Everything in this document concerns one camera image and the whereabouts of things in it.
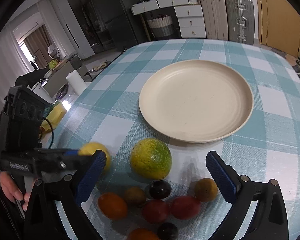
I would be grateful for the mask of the person's left hand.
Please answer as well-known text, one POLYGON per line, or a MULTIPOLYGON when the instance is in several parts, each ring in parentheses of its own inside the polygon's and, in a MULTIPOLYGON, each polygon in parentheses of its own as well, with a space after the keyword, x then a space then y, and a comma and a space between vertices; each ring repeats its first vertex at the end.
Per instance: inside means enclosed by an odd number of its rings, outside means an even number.
POLYGON ((10 174, 5 171, 0 172, 0 185, 3 193, 10 201, 24 201, 23 210, 26 212, 31 193, 22 194, 10 174))

